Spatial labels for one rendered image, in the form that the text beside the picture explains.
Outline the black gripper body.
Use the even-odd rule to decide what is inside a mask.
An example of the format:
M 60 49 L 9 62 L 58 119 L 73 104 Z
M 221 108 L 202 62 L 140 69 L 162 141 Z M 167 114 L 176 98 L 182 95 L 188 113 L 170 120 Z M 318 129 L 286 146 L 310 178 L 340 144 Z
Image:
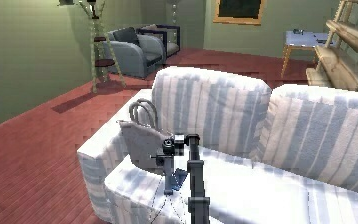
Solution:
M 175 147 L 172 139 L 166 139 L 162 143 L 162 149 L 158 150 L 154 156 L 151 156 L 155 160 L 158 167 L 163 168 L 163 174 L 165 177 L 165 189 L 164 194 L 166 196 L 173 194 L 173 168 L 174 168 L 174 156 Z

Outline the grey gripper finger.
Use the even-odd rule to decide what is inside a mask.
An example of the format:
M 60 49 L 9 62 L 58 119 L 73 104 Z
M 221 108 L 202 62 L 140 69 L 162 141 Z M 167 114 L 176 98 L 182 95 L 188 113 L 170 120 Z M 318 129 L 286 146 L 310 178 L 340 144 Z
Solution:
M 149 214 L 150 220 L 155 220 L 160 215 L 163 207 L 165 206 L 165 204 L 160 204 L 161 201 L 160 190 L 163 188 L 164 186 L 161 183 L 158 183 L 151 202 L 151 209 Z
M 167 217 L 177 223 L 185 222 L 185 203 L 183 199 L 174 195 L 168 196 L 166 199 Z

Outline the grey tote bag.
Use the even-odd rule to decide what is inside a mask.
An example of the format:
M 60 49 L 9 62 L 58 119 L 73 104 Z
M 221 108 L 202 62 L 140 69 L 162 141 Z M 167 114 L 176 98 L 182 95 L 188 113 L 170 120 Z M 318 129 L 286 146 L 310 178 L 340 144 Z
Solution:
M 172 134 L 160 127 L 157 109 L 150 100 L 136 100 L 128 112 L 130 121 L 119 120 L 118 123 L 131 162 L 142 170 L 162 175 L 163 169 L 156 164 L 154 156 Z

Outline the white blue striped pillow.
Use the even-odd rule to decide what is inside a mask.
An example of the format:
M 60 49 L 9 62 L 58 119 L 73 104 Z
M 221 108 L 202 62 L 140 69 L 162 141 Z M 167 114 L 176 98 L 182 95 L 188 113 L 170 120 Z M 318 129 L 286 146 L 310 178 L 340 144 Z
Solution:
M 202 146 L 239 157 L 256 147 L 270 96 L 261 79 L 195 67 L 162 69 L 152 87 L 161 129 L 198 134 Z
M 251 158 L 358 193 L 358 92 L 275 88 Z

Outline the white blue striped sofa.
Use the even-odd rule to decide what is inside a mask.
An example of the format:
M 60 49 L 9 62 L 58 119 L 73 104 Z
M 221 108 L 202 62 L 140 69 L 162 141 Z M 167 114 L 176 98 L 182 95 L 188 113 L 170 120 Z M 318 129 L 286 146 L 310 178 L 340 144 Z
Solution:
M 131 102 L 152 102 L 152 87 Z M 156 187 L 164 186 L 164 180 L 131 162 L 119 120 L 130 121 L 128 108 L 120 109 L 78 150 L 95 214 L 110 224 L 191 224 L 188 186 L 172 194 L 185 203 L 184 223 L 167 217 L 164 188 L 160 204 L 165 206 L 155 220 L 149 219 Z M 239 157 L 199 143 L 210 224 L 358 224 L 357 192 L 255 162 L 253 150 Z

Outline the dark grey cushion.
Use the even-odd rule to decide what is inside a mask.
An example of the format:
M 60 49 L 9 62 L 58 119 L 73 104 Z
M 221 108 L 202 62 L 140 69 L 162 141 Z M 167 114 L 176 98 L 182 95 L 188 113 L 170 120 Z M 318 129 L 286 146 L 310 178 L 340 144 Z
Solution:
M 114 39 L 119 42 L 132 43 L 140 45 L 138 36 L 133 27 L 119 29 L 113 32 Z

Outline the pale floor lamp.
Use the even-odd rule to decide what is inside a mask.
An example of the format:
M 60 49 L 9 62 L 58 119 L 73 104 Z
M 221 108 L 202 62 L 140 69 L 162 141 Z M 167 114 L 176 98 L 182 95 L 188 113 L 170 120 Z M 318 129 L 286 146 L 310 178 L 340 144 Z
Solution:
M 166 2 L 170 5 L 171 8 L 171 21 L 174 25 L 177 24 L 178 7 L 180 1 L 181 0 L 166 0 Z

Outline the wooden framed dark picture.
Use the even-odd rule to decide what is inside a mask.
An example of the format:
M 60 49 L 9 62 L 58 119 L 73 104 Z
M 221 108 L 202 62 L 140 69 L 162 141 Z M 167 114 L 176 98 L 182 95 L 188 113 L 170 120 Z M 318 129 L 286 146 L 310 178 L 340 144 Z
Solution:
M 260 26 L 266 0 L 215 0 L 214 23 Z

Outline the pale blue side table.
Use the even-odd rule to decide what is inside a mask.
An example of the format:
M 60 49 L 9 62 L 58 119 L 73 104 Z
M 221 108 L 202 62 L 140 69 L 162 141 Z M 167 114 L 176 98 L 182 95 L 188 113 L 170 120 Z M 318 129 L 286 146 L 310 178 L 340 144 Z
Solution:
M 281 70 L 281 77 L 284 77 L 289 64 L 291 52 L 293 50 L 314 51 L 316 46 L 323 46 L 327 39 L 327 33 L 304 31 L 303 35 L 301 35 L 294 34 L 293 31 L 286 31 L 285 44 L 283 48 L 283 66 Z

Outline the pale wooden shelf unit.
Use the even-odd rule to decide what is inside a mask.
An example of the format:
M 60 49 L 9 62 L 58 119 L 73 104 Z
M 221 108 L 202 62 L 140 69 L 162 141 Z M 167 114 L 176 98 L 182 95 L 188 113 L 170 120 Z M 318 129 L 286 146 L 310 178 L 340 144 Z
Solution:
M 354 4 L 358 0 L 340 0 L 335 17 L 326 21 L 328 38 L 315 47 L 318 64 L 306 69 L 309 85 L 358 91 L 358 65 L 341 48 L 345 43 L 358 54 L 358 25 L 348 21 Z

